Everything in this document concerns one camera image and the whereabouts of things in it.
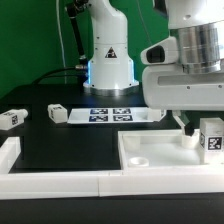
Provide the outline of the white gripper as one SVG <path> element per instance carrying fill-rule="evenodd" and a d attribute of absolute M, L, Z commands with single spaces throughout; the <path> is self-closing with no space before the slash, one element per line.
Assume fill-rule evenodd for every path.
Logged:
<path fill-rule="evenodd" d="M 194 134 L 184 111 L 224 111 L 224 71 L 186 74 L 177 65 L 147 66 L 142 74 L 146 105 L 173 110 L 172 116 L 186 136 Z"/>

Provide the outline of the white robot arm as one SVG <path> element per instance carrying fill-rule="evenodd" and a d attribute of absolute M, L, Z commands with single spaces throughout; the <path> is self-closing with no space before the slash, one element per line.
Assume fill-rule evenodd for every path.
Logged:
<path fill-rule="evenodd" d="M 73 26 L 90 12 L 93 56 L 82 47 L 80 68 L 87 71 L 84 90 L 103 96 L 126 95 L 140 87 L 149 116 L 187 110 L 224 110 L 224 0 L 152 0 L 168 19 L 169 36 L 144 49 L 142 80 L 134 78 L 128 55 L 127 18 L 109 0 L 73 0 L 66 6 Z"/>

